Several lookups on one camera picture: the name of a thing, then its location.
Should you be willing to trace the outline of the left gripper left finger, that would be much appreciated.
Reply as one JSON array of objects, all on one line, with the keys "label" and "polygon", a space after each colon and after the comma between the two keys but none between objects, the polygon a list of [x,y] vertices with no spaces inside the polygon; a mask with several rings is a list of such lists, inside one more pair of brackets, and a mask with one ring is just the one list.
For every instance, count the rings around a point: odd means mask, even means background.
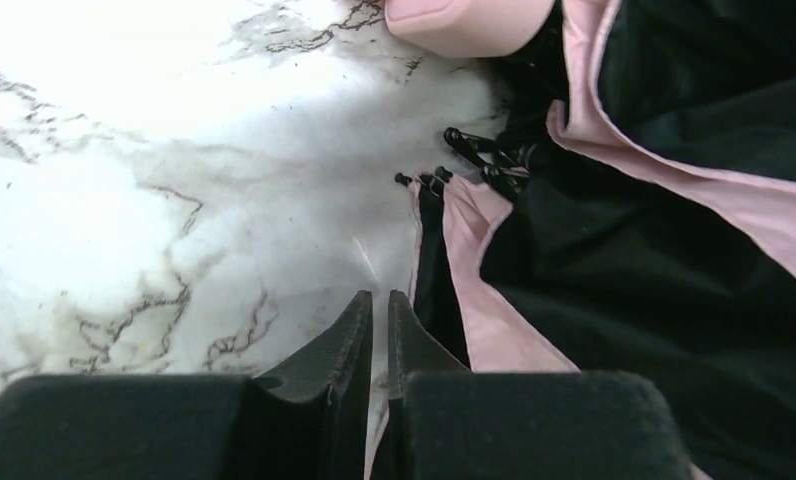
[{"label": "left gripper left finger", "polygon": [[360,479],[372,296],[258,377],[41,375],[0,395],[0,479]]}]

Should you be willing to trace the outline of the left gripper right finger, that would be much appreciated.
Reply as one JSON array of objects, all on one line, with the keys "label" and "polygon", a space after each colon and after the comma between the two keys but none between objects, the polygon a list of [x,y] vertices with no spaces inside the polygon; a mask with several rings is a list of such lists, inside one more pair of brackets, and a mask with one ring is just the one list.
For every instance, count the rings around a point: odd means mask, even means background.
[{"label": "left gripper right finger", "polygon": [[390,294],[389,428],[400,479],[689,479],[669,406],[625,372],[472,373]]}]

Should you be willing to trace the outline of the pink folding umbrella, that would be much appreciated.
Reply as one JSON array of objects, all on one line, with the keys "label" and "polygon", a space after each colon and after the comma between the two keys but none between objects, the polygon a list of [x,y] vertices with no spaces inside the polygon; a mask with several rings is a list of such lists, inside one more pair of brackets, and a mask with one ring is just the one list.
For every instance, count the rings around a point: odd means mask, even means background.
[{"label": "pink folding umbrella", "polygon": [[472,373],[652,383],[689,479],[796,479],[796,1],[389,1],[487,59],[505,129],[396,182],[409,300]]}]

